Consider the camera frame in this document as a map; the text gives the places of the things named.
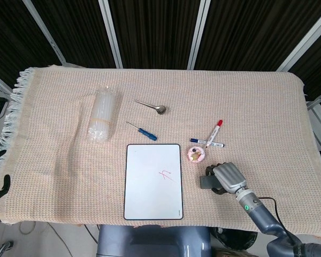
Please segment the beige knitted blanket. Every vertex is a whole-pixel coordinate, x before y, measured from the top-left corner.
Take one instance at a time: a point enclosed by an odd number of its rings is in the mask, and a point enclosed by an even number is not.
[[[118,93],[112,135],[101,145],[87,130],[95,91]],[[202,190],[205,167],[233,162],[258,196],[277,200],[293,233],[321,235],[321,160],[309,123],[303,84],[283,72],[100,70],[52,66],[21,72],[0,149],[9,193],[0,199],[4,222],[49,221],[144,225],[205,225],[256,230],[233,195]],[[169,108],[164,115],[134,99]],[[199,164],[186,154],[190,138],[209,137],[224,121]],[[181,146],[184,218],[124,220],[126,146],[152,143],[125,121]],[[264,200],[274,213],[273,203]]]

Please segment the spoon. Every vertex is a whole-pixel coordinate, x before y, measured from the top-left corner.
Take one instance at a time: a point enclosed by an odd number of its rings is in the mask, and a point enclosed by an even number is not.
[[[143,104],[143,105],[145,105],[147,107],[155,109],[158,112],[158,114],[164,114],[165,111],[166,111],[166,107],[164,105],[154,106],[154,105],[151,105],[151,104],[139,102],[137,100],[134,100],[134,102],[141,103],[141,104]]]

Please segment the floor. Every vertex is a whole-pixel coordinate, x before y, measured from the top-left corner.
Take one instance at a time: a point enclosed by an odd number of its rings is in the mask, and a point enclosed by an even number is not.
[[[19,225],[0,224],[0,246],[8,240],[14,241],[13,249],[4,253],[3,257],[24,256],[24,257],[46,257],[46,256],[70,256],[62,241],[56,236],[52,228],[45,222],[36,222],[33,229],[33,222],[23,222],[21,231],[28,235],[23,235],[19,231]],[[58,234],[66,242],[73,257],[95,256],[96,243],[88,234],[83,225],[54,224]],[[97,239],[98,229],[95,225],[89,225],[88,229]],[[299,235],[304,243],[319,243],[321,238],[309,235]],[[267,257],[266,245],[274,239],[273,236],[258,235],[255,244],[248,250],[249,253],[259,257]],[[212,238],[212,246],[221,247],[218,240]]]

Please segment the robotic hand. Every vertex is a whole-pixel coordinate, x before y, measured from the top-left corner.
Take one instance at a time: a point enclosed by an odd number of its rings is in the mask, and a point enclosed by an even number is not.
[[[218,165],[213,168],[213,173],[224,190],[236,195],[241,207],[262,233],[278,237],[266,247],[269,257],[321,257],[321,245],[303,244],[288,232],[247,188],[245,177],[232,162]]]

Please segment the whiteboard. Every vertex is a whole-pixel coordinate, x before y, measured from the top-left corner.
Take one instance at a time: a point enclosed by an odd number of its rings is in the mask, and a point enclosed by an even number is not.
[[[179,145],[127,146],[124,218],[183,218]]]

